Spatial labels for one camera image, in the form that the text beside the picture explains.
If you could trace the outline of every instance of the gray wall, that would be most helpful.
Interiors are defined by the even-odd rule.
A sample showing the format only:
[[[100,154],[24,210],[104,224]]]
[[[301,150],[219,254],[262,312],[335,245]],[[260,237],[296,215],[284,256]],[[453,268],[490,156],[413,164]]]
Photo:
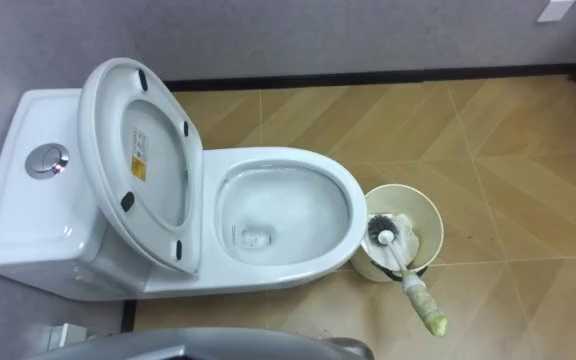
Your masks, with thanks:
[[[0,148],[21,93],[79,87],[113,56],[164,79],[576,62],[576,4],[546,0],[0,0]],[[0,278],[0,359],[47,325],[116,331],[120,304],[82,304]]]

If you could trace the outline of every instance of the white bucket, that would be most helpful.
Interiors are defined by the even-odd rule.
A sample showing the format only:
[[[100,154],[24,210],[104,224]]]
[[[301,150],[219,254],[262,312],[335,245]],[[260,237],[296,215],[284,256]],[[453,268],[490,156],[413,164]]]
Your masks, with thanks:
[[[372,189],[366,194],[369,214],[406,215],[412,229],[419,238],[419,252],[408,266],[418,272],[435,260],[444,241],[444,225],[435,204],[421,191],[406,185],[388,184]],[[367,235],[361,247],[350,259],[355,270],[366,279],[377,282],[392,281],[371,263],[365,243],[370,241]]]

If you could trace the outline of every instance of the toilet brush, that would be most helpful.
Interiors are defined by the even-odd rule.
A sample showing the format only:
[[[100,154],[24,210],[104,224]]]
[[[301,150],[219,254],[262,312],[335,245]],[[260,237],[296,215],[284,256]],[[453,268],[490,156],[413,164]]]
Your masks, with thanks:
[[[387,246],[392,252],[403,278],[403,291],[408,296],[410,304],[431,334],[444,336],[448,327],[448,319],[428,292],[426,284],[406,267],[408,264],[404,260],[404,247],[400,244],[401,237],[398,235],[397,226],[387,216],[377,215],[368,222],[370,240],[378,246]]]

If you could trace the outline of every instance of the bathroom floor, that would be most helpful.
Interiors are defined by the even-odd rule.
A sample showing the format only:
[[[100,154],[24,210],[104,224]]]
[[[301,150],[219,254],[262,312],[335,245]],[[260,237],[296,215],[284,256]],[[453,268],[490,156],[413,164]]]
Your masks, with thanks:
[[[349,264],[301,287],[140,301],[136,330],[245,326],[349,336],[378,359],[576,359],[576,84],[563,76],[178,93],[206,148],[291,146],[364,191],[404,183],[444,219],[423,276],[432,338],[397,285]]]

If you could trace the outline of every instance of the toilet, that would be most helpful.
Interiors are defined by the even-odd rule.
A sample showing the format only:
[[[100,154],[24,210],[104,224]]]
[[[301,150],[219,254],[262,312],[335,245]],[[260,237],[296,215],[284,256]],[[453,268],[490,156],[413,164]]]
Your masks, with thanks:
[[[353,176],[306,150],[204,150],[145,65],[31,90],[0,156],[0,275],[84,301],[296,286],[358,248]]]

